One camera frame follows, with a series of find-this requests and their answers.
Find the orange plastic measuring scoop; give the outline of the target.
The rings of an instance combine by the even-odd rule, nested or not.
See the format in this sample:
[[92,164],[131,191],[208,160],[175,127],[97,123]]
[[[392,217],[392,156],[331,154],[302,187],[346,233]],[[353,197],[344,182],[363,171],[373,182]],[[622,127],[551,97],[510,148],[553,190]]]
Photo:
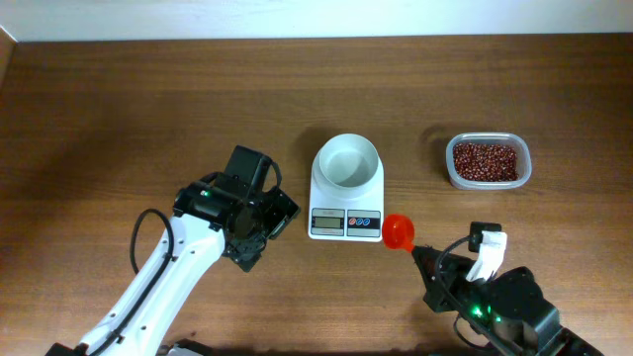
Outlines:
[[387,215],[382,225],[384,244],[392,250],[411,253],[414,249],[414,226],[409,217],[400,214]]

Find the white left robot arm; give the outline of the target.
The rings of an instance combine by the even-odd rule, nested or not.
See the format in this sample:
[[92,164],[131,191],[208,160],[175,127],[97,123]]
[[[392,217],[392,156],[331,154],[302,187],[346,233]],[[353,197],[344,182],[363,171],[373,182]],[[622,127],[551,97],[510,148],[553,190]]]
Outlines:
[[278,164],[238,145],[226,168],[181,189],[172,214],[156,215],[164,233],[104,318],[74,347],[53,344],[49,355],[154,355],[194,287],[221,258],[245,273],[269,241],[297,217],[299,206],[282,190]]

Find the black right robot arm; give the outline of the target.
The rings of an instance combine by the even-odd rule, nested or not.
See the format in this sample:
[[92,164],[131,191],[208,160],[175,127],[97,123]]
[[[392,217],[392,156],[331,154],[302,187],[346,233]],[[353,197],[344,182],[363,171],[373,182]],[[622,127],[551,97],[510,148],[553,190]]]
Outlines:
[[433,312],[455,312],[479,335],[484,346],[466,344],[477,355],[601,356],[602,352],[561,324],[533,273],[517,267],[489,281],[469,282],[474,261],[430,246],[411,256],[425,287],[424,302]]

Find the white digital kitchen scale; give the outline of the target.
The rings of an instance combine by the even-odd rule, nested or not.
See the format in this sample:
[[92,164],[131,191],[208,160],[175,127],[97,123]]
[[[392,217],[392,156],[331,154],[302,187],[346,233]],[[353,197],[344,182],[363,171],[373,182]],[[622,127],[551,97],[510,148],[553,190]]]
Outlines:
[[308,235],[315,240],[379,242],[385,218],[385,171],[360,188],[328,183],[315,158],[311,176]]

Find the red beans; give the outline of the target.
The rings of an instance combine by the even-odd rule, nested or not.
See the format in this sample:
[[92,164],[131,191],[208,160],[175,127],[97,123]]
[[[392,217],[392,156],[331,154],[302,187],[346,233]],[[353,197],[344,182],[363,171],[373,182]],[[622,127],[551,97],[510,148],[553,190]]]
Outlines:
[[518,179],[517,154],[509,145],[458,143],[454,146],[456,173],[475,182],[510,182]]

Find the clear plastic container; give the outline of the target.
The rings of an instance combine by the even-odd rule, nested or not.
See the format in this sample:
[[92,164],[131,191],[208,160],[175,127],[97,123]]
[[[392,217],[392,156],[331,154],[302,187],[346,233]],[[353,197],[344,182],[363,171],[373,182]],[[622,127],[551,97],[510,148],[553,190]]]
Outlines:
[[526,142],[513,133],[460,133],[445,149],[451,184],[462,190],[508,190],[532,175]]

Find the white round bowl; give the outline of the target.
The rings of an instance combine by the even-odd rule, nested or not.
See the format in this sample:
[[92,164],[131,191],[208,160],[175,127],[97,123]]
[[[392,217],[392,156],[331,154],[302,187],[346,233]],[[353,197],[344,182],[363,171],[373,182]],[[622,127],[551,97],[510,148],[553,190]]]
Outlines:
[[316,163],[328,183],[360,188],[378,174],[379,154],[366,137],[344,133],[331,138],[319,150]]

